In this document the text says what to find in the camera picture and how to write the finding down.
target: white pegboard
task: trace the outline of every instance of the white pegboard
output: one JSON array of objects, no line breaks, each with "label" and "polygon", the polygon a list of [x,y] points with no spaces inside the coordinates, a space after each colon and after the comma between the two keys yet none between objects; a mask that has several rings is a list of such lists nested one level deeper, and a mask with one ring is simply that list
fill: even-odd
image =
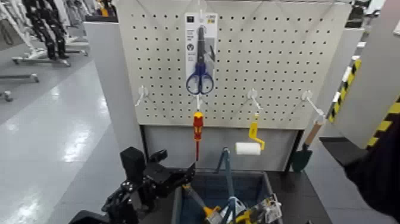
[{"label": "white pegboard", "polygon": [[132,91],[148,98],[136,107],[143,125],[192,126],[196,100],[185,88],[186,12],[218,13],[215,88],[203,96],[205,126],[304,129],[350,12],[341,2],[132,0],[117,5]]}]

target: yellow and black tape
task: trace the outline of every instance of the yellow and black tape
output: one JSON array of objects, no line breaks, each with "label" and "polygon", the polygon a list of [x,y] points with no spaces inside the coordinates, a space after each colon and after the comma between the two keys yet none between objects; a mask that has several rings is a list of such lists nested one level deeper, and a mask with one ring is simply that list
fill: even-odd
[{"label": "yellow and black tape", "polygon": [[327,115],[328,120],[330,122],[333,122],[335,120],[335,117],[340,110],[340,106],[344,102],[345,97],[349,91],[349,87],[352,85],[354,78],[356,76],[356,73],[357,73],[358,69],[360,68],[360,66],[361,66],[361,60],[360,59],[355,60],[353,66],[351,68],[351,71],[348,74],[348,77],[345,80],[342,80],[342,84],[340,85],[340,88],[338,91],[339,97],[337,98],[337,100],[335,102],[333,102],[333,104],[330,108],[330,112]]},{"label": "yellow and black tape", "polygon": [[372,136],[372,138],[368,141],[367,150],[369,150],[371,147],[374,147],[374,145],[379,141],[379,138],[381,138],[385,134],[385,132],[387,132],[390,127],[393,126],[394,122],[398,120],[398,116],[400,116],[400,96],[398,97],[396,102],[390,107],[385,119],[379,124],[378,128],[376,129],[374,136]]}]

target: blue scissors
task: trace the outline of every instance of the blue scissors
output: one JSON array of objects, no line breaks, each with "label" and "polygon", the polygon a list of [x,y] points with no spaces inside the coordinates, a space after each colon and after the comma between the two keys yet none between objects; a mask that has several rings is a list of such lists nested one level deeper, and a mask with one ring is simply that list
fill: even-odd
[{"label": "blue scissors", "polygon": [[213,78],[208,74],[204,60],[205,41],[204,28],[198,30],[197,40],[197,62],[195,72],[186,81],[186,89],[191,94],[208,94],[214,88]]}]

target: red screwdriver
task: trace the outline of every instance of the red screwdriver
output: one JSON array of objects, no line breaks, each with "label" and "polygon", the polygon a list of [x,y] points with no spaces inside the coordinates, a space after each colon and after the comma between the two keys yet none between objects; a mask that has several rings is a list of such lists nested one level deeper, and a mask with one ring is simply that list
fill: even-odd
[{"label": "red screwdriver", "polygon": [[203,113],[200,111],[195,112],[193,117],[193,128],[195,131],[196,141],[196,161],[199,161],[199,143],[201,140],[201,133],[203,129]]}]

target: gray floor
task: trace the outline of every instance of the gray floor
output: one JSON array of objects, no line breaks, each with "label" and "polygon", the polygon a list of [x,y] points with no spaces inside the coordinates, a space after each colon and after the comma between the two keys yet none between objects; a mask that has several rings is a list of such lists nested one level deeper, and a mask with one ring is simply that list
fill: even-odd
[{"label": "gray floor", "polygon": [[[0,223],[68,223],[81,209],[99,211],[123,181],[119,149],[90,58],[73,57],[71,68],[10,63],[23,51],[2,51],[2,72],[35,71],[42,82],[7,84],[15,101],[0,103]],[[395,223],[363,202],[318,141],[311,149],[306,172],[333,223]]]},{"label": "gray floor", "polygon": [[0,99],[0,107],[7,107],[0,114],[0,123],[17,114],[24,107],[29,105],[33,100],[45,94],[54,86],[68,78],[78,69],[82,68],[91,58],[83,55],[71,56],[68,60],[73,66],[65,67],[59,64],[20,64],[15,65],[11,61],[11,57],[23,55],[28,48],[25,45],[19,45],[1,51],[0,57],[0,76],[14,74],[32,74],[36,73],[40,83],[35,83],[31,79],[1,80],[0,92],[11,91],[14,102],[5,102]]}]

